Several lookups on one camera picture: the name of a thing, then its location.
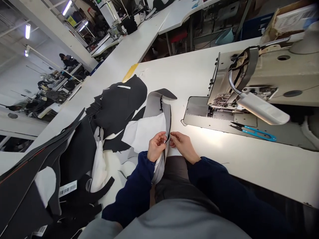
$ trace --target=worker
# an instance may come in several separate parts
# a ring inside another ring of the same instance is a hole
[[[279,211],[256,198],[223,165],[199,157],[187,135],[170,135],[170,146],[182,156],[166,159],[164,175],[155,186],[156,204],[150,208],[151,181],[155,162],[167,149],[165,132],[150,140],[148,151],[139,153],[115,202],[104,208],[102,218],[87,225],[79,239],[290,236],[292,229]]]
[[[60,58],[61,58],[61,61],[63,61],[64,65],[66,67],[69,67],[69,66],[73,66],[73,65],[77,65],[78,64],[78,61],[75,60],[72,56],[70,55],[64,55],[62,53],[59,54]]]

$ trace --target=fabric pile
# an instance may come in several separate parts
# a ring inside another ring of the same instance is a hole
[[[76,239],[102,210],[114,179],[90,192],[97,147],[83,113],[0,176],[0,238]]]
[[[162,99],[177,98],[167,89],[147,93],[136,75],[111,85],[82,119],[84,109],[59,135],[1,175],[0,239],[76,239],[102,210],[98,200],[114,183],[103,151],[136,166],[138,153],[148,149],[156,133],[166,131],[169,137],[170,105]],[[156,161],[153,184],[163,175],[166,155]],[[121,173],[122,182],[129,175]]]
[[[124,164],[131,161],[137,165],[138,153],[148,149],[149,140],[155,134],[166,131],[169,137],[171,112],[170,105],[163,97],[176,100],[167,89],[159,89],[147,95],[144,82],[134,75],[127,82],[116,83],[104,89],[86,109],[94,135],[104,141],[103,150],[115,152]],[[156,161],[153,184],[160,181],[167,151]]]

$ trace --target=barcode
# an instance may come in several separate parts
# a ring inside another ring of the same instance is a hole
[[[69,188],[66,188],[62,191],[59,192],[59,196],[61,196],[62,194],[66,194],[67,192],[69,192],[70,190],[74,189],[75,188],[75,185],[72,185],[71,187]]]
[[[46,231],[47,227],[48,226],[45,225],[45,226],[42,226],[42,227],[38,228],[36,231],[33,232],[33,235],[42,237],[44,232]]]
[[[68,184],[60,187],[59,198],[76,190],[76,188],[77,188],[77,181],[76,180],[74,182],[68,183]]]

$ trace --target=scissors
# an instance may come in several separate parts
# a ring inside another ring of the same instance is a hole
[[[250,134],[250,135],[256,136],[258,138],[262,138],[262,139],[271,141],[271,142],[276,142],[277,141],[276,137],[274,135],[272,135],[272,134],[257,130],[255,128],[252,128],[252,127],[249,127],[249,126],[246,126],[246,125],[243,125],[243,124],[239,124],[239,123],[235,123],[235,122],[231,122],[231,123],[233,123],[234,125],[237,125],[237,126],[233,126],[233,125],[229,125],[229,126],[233,127],[234,129],[237,129],[239,131],[242,131],[244,133],[247,133],[247,134]],[[245,129],[242,129],[242,128],[250,129],[253,132],[249,132],[249,131],[247,131]],[[258,132],[261,133],[262,135],[267,135],[268,137],[261,136],[261,135],[258,134]]]

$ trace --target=hand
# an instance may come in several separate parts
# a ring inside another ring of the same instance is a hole
[[[196,154],[192,142],[187,135],[180,132],[171,132],[170,146],[172,148],[177,147],[181,155],[191,164],[194,164],[200,160],[200,157]]]
[[[165,134],[165,131],[159,132],[150,140],[147,158],[151,162],[155,162],[160,157],[162,151],[166,148],[165,141],[167,140],[167,137]]]

